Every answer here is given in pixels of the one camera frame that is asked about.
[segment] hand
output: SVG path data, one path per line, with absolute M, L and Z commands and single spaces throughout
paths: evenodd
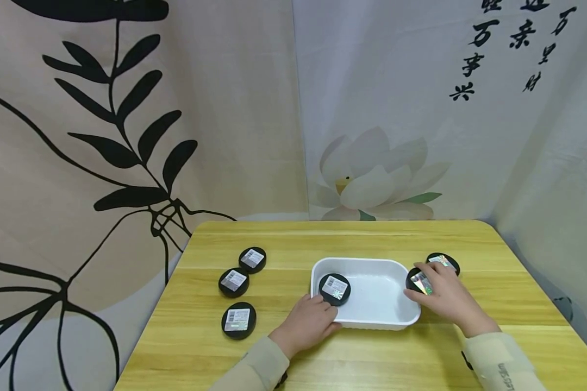
M 276 342 L 287 358 L 292 359 L 299 351 L 318 345 L 330 334 L 341 329 L 341 324 L 333 322 L 335 317 L 336 307 L 325 302 L 322 295 L 313 299 L 310 295 L 305 295 L 269 338 Z
M 433 294 L 405 289 L 410 300 L 430 308 L 439 316 L 450 320 L 462 330 L 466 338 L 485 333 L 500 332 L 500 327 L 478 305 L 451 267 L 441 262 L 416 263 L 433 285 Z

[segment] chinese calligraphy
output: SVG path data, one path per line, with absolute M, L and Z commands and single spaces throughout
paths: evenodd
M 541 71 L 539 71 L 539 74 L 537 74 L 536 77 L 535 75 L 532 75 L 530 79 L 528 79 L 527 85 L 526 87 L 524 87 L 524 90 L 522 92 L 524 92 L 525 90 L 532 91 L 533 88 L 535 88 L 535 85 L 537 84 L 537 81 L 539 81 L 539 79 L 541 79 Z
M 491 37 L 491 33 L 488 32 L 487 29 L 490 26 L 495 26 L 497 24 L 500 24 L 500 21 L 497 19 L 494 19 L 494 20 L 473 26 L 474 30 L 478 31 L 478 34 L 476 34 L 476 37 L 474 37 L 474 41 L 470 42 L 470 45 L 476 45 L 477 48 L 480 48 L 480 46 L 482 46 L 485 42 L 487 42 L 487 40 L 489 40 L 489 38 Z
M 453 97 L 452 100 L 459 99 L 459 96 L 462 96 L 465 100 L 470 100 L 470 96 L 467 94 L 474 94 L 474 90 L 471 89 L 472 87 L 474 87 L 474 83 L 472 82 L 467 83 L 467 86 L 461 86 L 461 88 L 456 86 L 454 87 L 456 92 L 454 94 L 450 94 L 449 96 Z
M 502 9 L 500 3 L 502 3 L 502 0 L 483 0 L 483 4 L 480 8 L 484 9 L 484 13 L 489 11 L 500 11 Z
M 474 71 L 476 68 L 480 66 L 478 62 L 481 61 L 483 58 L 485 58 L 485 56 L 482 56 L 478 53 L 474 53 L 474 57 L 463 58 L 463 61 L 467 61 L 467 64 L 464 67 L 462 67 L 462 70 L 465 71 L 463 75 L 469 78 L 472 75 L 472 71 Z
M 527 40 L 528 34 L 535 34 L 537 32 L 537 30 L 531 28 L 532 25 L 533 22 L 527 19 L 527 22 L 520 27 L 520 32 L 511 35 L 511 38 L 513 38 L 515 42 L 511 42 L 509 48 L 515 46 L 516 49 L 519 49 L 522 44 L 528 46 L 530 43 L 530 41 Z
M 553 43 L 552 45 L 546 46 L 544 48 L 544 54 L 542 55 L 543 58 L 539 62 L 539 65 L 544 64 L 544 62 L 548 62 L 548 56 L 550 55 L 550 53 L 552 53 L 552 50 L 554 50 L 554 48 L 556 48 L 556 46 L 557 46 L 557 44 Z
M 544 4 L 544 0 L 526 0 L 527 5 L 523 5 L 520 9 L 527 9 L 531 12 L 541 11 L 550 4 Z
M 561 20 L 559 21 L 559 24 L 557 24 L 557 28 L 554 29 L 554 31 L 551 34 L 554 34 L 554 36 L 557 36 L 559 33 L 561 33 L 564 30 L 565 26 L 567 25 L 567 16 L 572 12 L 576 12 L 576 9 L 577 9 L 576 7 L 572 7 L 565 12 L 561 12 L 559 14 L 559 18 Z

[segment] white plastic tray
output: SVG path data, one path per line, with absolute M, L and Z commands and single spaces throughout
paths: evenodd
M 408 270 L 386 259 L 324 258 L 311 271 L 311 297 L 323 276 L 339 273 L 350 281 L 350 298 L 335 321 L 350 329 L 401 330 L 420 318 L 420 305 L 402 291 Z

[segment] sleeve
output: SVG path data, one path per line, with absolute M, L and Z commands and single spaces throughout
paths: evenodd
M 546 391 L 535 367 L 508 334 L 468 338 L 464 353 L 486 391 Z
M 210 391 L 272 391 L 289 367 L 289 359 L 274 341 L 261 338 Z

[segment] curtain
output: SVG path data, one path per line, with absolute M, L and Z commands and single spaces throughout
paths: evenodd
M 0 0 L 0 390 L 111 388 L 199 223 L 308 218 L 293 34 L 283 1 Z
M 587 342 L 587 1 L 0 0 L 0 390 L 112 388 L 207 219 L 431 218 Z

